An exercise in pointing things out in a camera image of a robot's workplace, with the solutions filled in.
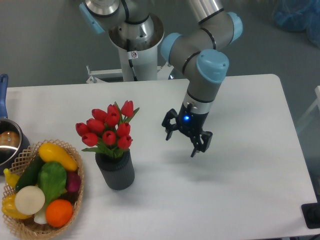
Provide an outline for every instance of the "yellow bell pepper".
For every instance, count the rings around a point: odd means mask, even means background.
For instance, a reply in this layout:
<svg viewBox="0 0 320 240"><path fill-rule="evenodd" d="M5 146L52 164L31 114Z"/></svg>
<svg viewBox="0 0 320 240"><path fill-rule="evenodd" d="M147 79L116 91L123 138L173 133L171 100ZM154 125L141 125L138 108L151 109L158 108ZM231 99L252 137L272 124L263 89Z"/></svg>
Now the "yellow bell pepper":
<svg viewBox="0 0 320 240"><path fill-rule="evenodd" d="M5 176L5 181L8 183L10 187L13 189L15 188L20 176L13 174L10 172L8 168L3 170L4 176Z"/></svg>
<svg viewBox="0 0 320 240"><path fill-rule="evenodd" d="M2 200L2 212L14 219L28 219L31 218L32 215L25 215L19 212L15 205L16 195L9 195L4 200Z"/></svg>

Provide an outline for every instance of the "cucumber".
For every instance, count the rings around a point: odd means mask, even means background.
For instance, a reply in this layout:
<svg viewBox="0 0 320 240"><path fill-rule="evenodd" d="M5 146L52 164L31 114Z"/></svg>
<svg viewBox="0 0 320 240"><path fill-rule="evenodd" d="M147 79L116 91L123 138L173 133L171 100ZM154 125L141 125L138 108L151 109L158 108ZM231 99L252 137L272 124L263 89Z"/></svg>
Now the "cucumber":
<svg viewBox="0 0 320 240"><path fill-rule="evenodd" d="M18 182L15 185L15 192L27 186L34 186L38 182L38 174L45 162L37 155L34 160L26 167Z"/></svg>

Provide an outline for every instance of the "red tulip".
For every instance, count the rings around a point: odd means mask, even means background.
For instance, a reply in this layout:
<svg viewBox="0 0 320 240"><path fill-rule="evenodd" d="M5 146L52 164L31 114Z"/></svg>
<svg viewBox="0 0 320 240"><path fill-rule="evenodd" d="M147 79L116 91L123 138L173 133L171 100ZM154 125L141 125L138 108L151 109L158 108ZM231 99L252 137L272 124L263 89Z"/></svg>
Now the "red tulip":
<svg viewBox="0 0 320 240"><path fill-rule="evenodd" d="M134 103L132 101L125 101L121 108L121 113L126 117L132 117L134 115Z"/></svg>
<svg viewBox="0 0 320 240"><path fill-rule="evenodd" d="M88 121L86 121L86 124L88 125L89 129L96 134L102 134L105 130L104 122L94 118L90 118Z"/></svg>
<svg viewBox="0 0 320 240"><path fill-rule="evenodd" d="M90 128L83 122L75 124L75 130L82 137L84 134L90 133Z"/></svg>
<svg viewBox="0 0 320 240"><path fill-rule="evenodd" d="M130 133L130 124L128 122L121 123L116 130L119 137L127 136Z"/></svg>
<svg viewBox="0 0 320 240"><path fill-rule="evenodd" d="M129 135L122 136L118 140L118 147L121 149L127 150L131 146L131 142L132 142L132 138Z"/></svg>
<svg viewBox="0 0 320 240"><path fill-rule="evenodd" d="M105 111L103 111L101 109L92 109L92 116L97 120L105 122L105 120L108 116L108 113L106 113Z"/></svg>
<svg viewBox="0 0 320 240"><path fill-rule="evenodd" d="M112 114L112 113L115 113L120 119L120 113L119 113L119 110L115 104L114 105L110 104L108 106L108 114Z"/></svg>
<svg viewBox="0 0 320 240"><path fill-rule="evenodd" d="M102 141L106 144L106 145L113 145L116 142L117 136L113 131L106 131L103 135L102 135Z"/></svg>
<svg viewBox="0 0 320 240"><path fill-rule="evenodd" d="M110 128L114 128L119 122L119 116L115 113L108 113L108 117L105 120L105 123L108 125Z"/></svg>
<svg viewBox="0 0 320 240"><path fill-rule="evenodd" d="M93 132L88 132L82 136L82 142L89 147L93 147L98 143L98 136Z"/></svg>

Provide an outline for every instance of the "wicker basket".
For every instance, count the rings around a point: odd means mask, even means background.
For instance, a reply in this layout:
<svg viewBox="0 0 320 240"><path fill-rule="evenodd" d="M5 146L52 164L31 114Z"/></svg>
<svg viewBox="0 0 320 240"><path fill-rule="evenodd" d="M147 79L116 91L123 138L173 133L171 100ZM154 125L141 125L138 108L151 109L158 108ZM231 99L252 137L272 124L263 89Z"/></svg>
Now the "wicker basket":
<svg viewBox="0 0 320 240"><path fill-rule="evenodd" d="M60 140L44 140L38 142L27 149L23 150L22 153L14 160L12 167L10 168L11 173L21 176L25 168L38 154L39 147L44 143L53 143L63 147L77 162L78 170L77 173L81 178L81 186L78 193L65 193L62 198L68 200L73 205L73 215L69 222L62 227L53 227L49 224L37 224L34 222L33 217L20 220L3 215L4 223L10 229L10 232L16 237L28 240L46 240L56 237L57 235L64 232L71 223L75 220L82 202L82 197L84 193L84 166L81 160L81 156L77 150L67 142ZM3 199L9 195L14 194L14 189L7 183L4 186Z"/></svg>

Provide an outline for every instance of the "blue pot handle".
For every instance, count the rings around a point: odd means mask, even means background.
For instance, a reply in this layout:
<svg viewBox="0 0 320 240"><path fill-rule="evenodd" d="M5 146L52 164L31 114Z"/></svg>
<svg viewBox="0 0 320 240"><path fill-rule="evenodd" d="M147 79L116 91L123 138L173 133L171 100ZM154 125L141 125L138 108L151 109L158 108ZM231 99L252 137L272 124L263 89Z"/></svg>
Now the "blue pot handle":
<svg viewBox="0 0 320 240"><path fill-rule="evenodd" d="M8 88L9 77L7 74L2 74L0 76L0 119L8 118L7 108L6 108L6 95Z"/></svg>

